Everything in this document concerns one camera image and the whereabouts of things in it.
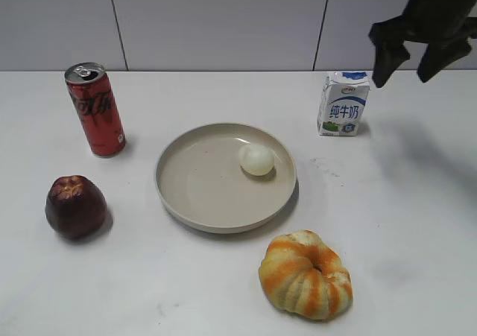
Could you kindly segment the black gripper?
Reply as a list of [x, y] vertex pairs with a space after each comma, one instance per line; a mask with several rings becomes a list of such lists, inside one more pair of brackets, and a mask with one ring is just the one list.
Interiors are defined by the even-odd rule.
[[[375, 47], [372, 79], [382, 88], [411, 55], [404, 42], [407, 29], [425, 40], [450, 39], [458, 34], [476, 0], [408, 0], [401, 16], [372, 24], [368, 34]], [[472, 51], [467, 39], [446, 45], [429, 44], [417, 68], [426, 83], [448, 65]]]

